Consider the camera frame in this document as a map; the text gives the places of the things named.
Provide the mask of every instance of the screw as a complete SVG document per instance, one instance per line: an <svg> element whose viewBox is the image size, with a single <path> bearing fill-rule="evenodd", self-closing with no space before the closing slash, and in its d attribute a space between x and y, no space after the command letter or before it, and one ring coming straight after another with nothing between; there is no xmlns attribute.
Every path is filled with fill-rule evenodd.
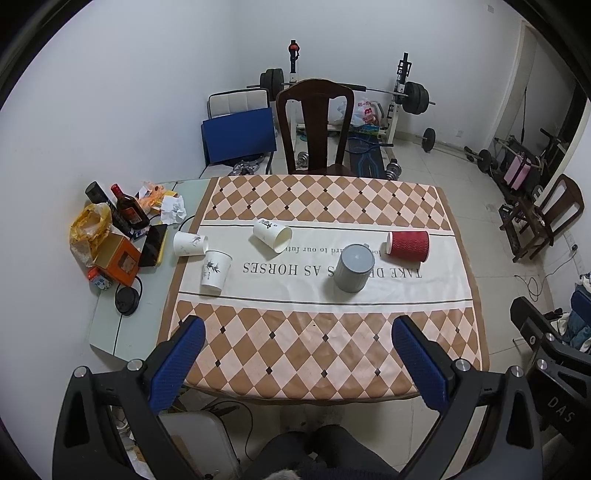
<svg viewBox="0 0 591 480"><path fill-rule="evenodd" d="M456 360L456 368L462 372L467 372L468 370L470 370L470 362L468 360L460 358Z"/></svg>
<svg viewBox="0 0 591 480"><path fill-rule="evenodd" d="M135 358L127 362L127 370L131 370L132 372L137 372L144 363L139 359Z"/></svg>
<svg viewBox="0 0 591 480"><path fill-rule="evenodd" d="M511 367L511 373L516 376L517 378L523 377L523 369L518 365L513 365Z"/></svg>
<svg viewBox="0 0 591 480"><path fill-rule="evenodd" d="M74 370L74 376L76 378L82 378L86 375L86 372L88 370L86 369L86 367L78 367Z"/></svg>

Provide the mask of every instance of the barbell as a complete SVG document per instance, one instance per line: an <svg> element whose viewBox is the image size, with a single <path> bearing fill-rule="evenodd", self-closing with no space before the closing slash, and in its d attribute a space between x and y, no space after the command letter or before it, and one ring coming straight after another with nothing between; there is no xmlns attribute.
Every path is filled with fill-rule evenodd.
<svg viewBox="0 0 591 480"><path fill-rule="evenodd" d="M285 82L283 69L267 69L266 72L261 73L258 85L247 85L246 88L264 88L269 91L269 99L271 102L274 102L277 98L277 95L279 95L279 93L289 85L289 83ZM340 85L346 86L351 90L356 90L358 92L366 92L369 90L371 92L381 92L402 97L402 108L406 113L411 113L413 115L424 113L429 105L435 105L435 102L429 100L429 92L427 89L420 83L405 83L404 93L369 88L364 85L355 85L352 83L341 83Z"/></svg>

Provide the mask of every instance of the white plastic bag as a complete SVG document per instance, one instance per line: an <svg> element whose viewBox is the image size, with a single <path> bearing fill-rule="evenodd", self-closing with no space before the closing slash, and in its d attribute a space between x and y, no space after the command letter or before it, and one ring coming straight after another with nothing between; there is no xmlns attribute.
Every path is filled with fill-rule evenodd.
<svg viewBox="0 0 591 480"><path fill-rule="evenodd" d="M342 115L342 119L345 117L345 110L347 108L347 102L343 101L337 108ZM363 125L377 125L379 126L378 111L375 106L375 102L370 102L367 98L359 99L355 102L353 107L353 116L351 117L351 125L354 127L361 127Z"/></svg>

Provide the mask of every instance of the brown glass bottle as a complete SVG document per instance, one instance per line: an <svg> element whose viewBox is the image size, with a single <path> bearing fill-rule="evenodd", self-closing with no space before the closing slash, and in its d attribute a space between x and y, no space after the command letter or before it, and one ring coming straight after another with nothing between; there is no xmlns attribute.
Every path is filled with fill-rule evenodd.
<svg viewBox="0 0 591 480"><path fill-rule="evenodd" d="M138 230L150 224L150 219L139 206L136 198L123 193L116 183L111 186L111 191L117 198L117 210L129 222L131 228Z"/></svg>

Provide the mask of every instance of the white paper cup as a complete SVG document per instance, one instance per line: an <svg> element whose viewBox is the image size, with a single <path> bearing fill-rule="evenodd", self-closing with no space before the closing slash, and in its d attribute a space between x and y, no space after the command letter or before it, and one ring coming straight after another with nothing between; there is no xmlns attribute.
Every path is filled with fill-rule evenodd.
<svg viewBox="0 0 591 480"><path fill-rule="evenodd" d="M291 243L291 228L264 218L255 222L252 233L278 254Z"/></svg>
<svg viewBox="0 0 591 480"><path fill-rule="evenodd" d="M222 291L231 263L230 255L219 250L207 250L203 262L201 285Z"/></svg>
<svg viewBox="0 0 591 480"><path fill-rule="evenodd" d="M174 234L174 254L177 257L189 255L205 255L207 252L207 235L198 233L177 232Z"/></svg>

